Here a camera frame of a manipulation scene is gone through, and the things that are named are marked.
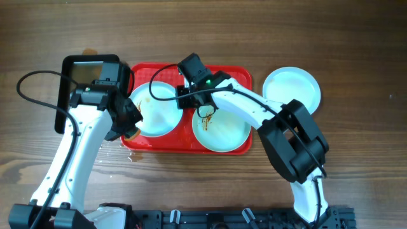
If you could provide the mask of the green and orange sponge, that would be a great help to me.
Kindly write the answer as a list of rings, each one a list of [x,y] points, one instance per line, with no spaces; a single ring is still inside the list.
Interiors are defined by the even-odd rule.
[[[131,130],[124,133],[123,138],[125,141],[133,141],[138,135],[140,135],[141,131],[139,128],[134,127]]]

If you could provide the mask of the white plate top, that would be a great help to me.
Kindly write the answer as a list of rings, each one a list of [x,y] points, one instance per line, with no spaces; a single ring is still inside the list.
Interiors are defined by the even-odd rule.
[[[183,116],[176,101],[158,101],[149,92],[149,83],[137,87],[130,99],[140,111],[143,119],[135,126],[144,137],[160,137],[173,131]]]

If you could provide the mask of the white plate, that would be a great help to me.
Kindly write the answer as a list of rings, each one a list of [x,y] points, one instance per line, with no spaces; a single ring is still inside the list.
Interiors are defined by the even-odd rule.
[[[313,114],[321,103],[321,89],[316,79],[298,67],[281,67],[270,73],[262,89],[263,97],[288,104],[300,101]]]
[[[246,142],[251,126],[234,113],[202,106],[193,114],[192,130],[203,147],[226,153],[238,149]]]
[[[149,83],[137,87],[130,99],[140,111],[143,119],[135,126],[144,137],[160,137],[173,131],[183,116],[176,101],[158,101],[149,92]]]

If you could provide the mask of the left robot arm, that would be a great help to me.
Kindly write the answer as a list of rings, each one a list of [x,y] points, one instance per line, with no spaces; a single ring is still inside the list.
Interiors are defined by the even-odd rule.
[[[53,162],[28,204],[14,204],[11,228],[127,228],[133,214],[129,205],[107,205],[83,214],[86,186],[103,141],[121,136],[133,139],[140,130],[140,111],[130,99],[135,74],[121,62],[104,62],[91,83],[78,83],[69,107],[56,110],[67,118]]]

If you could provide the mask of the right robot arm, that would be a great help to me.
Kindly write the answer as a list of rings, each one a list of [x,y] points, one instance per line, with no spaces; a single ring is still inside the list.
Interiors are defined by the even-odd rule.
[[[291,184],[294,211],[312,228],[320,227],[328,209],[322,179],[329,146],[307,108],[296,99],[272,102],[223,71],[212,73],[195,53],[176,66],[188,82],[177,94],[178,103],[183,108],[210,105],[255,128],[271,165]]]

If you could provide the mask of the red plastic tray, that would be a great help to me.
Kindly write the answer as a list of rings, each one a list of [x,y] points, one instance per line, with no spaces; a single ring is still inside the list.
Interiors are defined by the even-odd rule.
[[[168,65],[167,63],[152,63],[141,62],[132,67],[135,73],[135,80],[130,80],[130,83],[134,84],[134,90],[145,84],[149,83],[152,75],[160,68]],[[213,72],[223,71],[228,73],[232,78],[235,78],[238,83],[243,87],[252,89],[252,76],[243,67],[238,66],[215,66],[207,65],[207,67]],[[161,72],[155,81],[162,81],[169,85],[176,87],[183,85],[184,78],[179,75],[176,67],[171,67]],[[175,127],[175,129],[168,134],[161,137],[144,137],[142,134],[138,135],[131,141],[126,141],[122,136],[120,137],[121,143],[128,149],[134,151],[146,151],[146,152],[162,152],[162,153],[189,153],[189,154],[216,154],[215,150],[207,149],[201,145],[196,139],[193,133],[193,113],[194,109],[184,110],[181,121]],[[245,141],[240,141],[241,145],[236,149],[227,149],[225,155],[243,155],[247,152],[252,144],[251,127],[249,127],[249,135],[245,138]]]

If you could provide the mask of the black metal baking pan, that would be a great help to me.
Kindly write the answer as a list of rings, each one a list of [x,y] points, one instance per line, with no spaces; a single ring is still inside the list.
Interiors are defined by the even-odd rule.
[[[120,58],[115,54],[70,55],[63,60],[61,73],[78,83],[91,83],[100,78],[104,62],[119,61]],[[60,80],[57,106],[64,111],[68,110],[70,93],[74,87],[75,84],[70,81]]]

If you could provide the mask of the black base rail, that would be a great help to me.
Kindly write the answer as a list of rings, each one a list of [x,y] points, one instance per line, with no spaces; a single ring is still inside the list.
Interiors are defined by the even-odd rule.
[[[107,207],[98,210],[101,216],[94,213],[87,218],[96,228],[314,228],[300,218],[294,209],[277,208],[255,211],[249,208],[240,211],[134,211],[129,216],[120,216],[119,222],[105,219]]]

